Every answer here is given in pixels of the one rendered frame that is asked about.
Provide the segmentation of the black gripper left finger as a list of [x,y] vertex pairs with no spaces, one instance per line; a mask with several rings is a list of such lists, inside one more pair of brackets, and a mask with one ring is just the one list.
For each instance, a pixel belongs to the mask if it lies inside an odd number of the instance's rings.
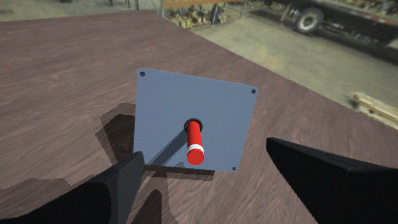
[[0,224],[126,224],[144,165],[143,152],[137,151],[31,213]]

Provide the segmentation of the red peg with white band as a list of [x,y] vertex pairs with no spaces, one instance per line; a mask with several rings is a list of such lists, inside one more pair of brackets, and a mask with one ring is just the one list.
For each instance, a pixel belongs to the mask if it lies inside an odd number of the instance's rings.
[[199,165],[204,161],[200,127],[196,120],[187,124],[187,160],[192,165]]

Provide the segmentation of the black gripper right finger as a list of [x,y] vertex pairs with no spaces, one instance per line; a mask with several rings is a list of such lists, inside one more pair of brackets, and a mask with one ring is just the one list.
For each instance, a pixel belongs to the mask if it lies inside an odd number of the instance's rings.
[[274,137],[266,151],[318,224],[398,224],[398,169]]

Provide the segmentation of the blue-grey sloped panel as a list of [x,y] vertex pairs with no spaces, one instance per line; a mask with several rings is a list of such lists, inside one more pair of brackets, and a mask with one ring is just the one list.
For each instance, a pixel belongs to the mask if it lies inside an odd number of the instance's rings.
[[[138,68],[134,152],[145,164],[237,172],[258,87]],[[187,124],[199,122],[204,161],[187,160]]]

